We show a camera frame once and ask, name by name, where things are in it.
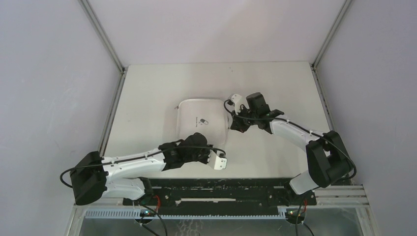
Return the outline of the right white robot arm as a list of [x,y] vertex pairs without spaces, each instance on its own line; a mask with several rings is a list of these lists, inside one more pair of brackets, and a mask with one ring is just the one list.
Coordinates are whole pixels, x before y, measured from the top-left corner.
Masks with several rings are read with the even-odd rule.
[[284,191],[286,202],[298,204],[308,191],[349,180],[357,167],[341,136],[334,130],[319,132],[291,121],[283,111],[271,109],[260,92],[245,98],[232,94],[223,106],[231,115],[230,129],[246,132],[251,126],[290,141],[306,154],[307,170],[292,178]]

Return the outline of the white medicine kit case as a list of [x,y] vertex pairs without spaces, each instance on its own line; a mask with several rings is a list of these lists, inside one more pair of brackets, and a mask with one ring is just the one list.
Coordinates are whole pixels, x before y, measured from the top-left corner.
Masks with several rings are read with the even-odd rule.
[[219,99],[187,99],[179,103],[176,135],[185,139],[201,133],[209,145],[223,148],[227,142],[228,117]]

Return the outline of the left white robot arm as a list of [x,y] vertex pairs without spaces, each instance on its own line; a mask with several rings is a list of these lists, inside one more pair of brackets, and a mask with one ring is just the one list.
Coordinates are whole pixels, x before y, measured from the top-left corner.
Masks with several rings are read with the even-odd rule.
[[92,151],[68,171],[75,203],[89,205],[105,197],[148,205],[154,192],[145,174],[178,169],[189,162],[208,164],[210,156],[216,153],[201,133],[127,156],[104,157]]

